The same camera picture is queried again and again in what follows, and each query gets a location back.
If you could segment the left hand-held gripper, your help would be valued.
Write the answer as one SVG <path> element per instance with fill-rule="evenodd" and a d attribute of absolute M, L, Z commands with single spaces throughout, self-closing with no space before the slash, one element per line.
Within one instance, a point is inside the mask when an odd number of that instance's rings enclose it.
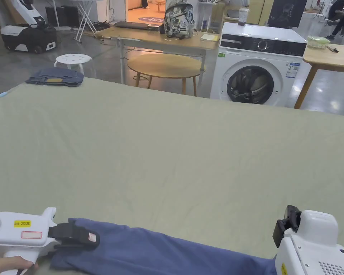
<path fill-rule="evenodd" d="M 100 244 L 98 233 L 74 221 L 55 224 L 55 207 L 43 214 L 0 212 L 0 257 L 20 256 L 36 263 L 54 250 L 91 251 Z"/>

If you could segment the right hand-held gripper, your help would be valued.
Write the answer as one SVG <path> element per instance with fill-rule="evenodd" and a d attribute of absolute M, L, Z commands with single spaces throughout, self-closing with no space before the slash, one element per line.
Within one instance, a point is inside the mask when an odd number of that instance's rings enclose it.
<path fill-rule="evenodd" d="M 331 214 L 288 205 L 276 222 L 278 275 L 344 275 L 344 247 L 338 244 L 339 226 Z"/>

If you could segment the person's left hand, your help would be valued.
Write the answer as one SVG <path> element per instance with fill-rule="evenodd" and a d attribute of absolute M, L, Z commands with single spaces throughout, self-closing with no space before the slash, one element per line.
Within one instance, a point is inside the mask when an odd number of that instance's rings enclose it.
<path fill-rule="evenodd" d="M 0 258 L 0 274 L 9 270 L 37 269 L 38 263 L 33 263 L 20 256 Z"/>

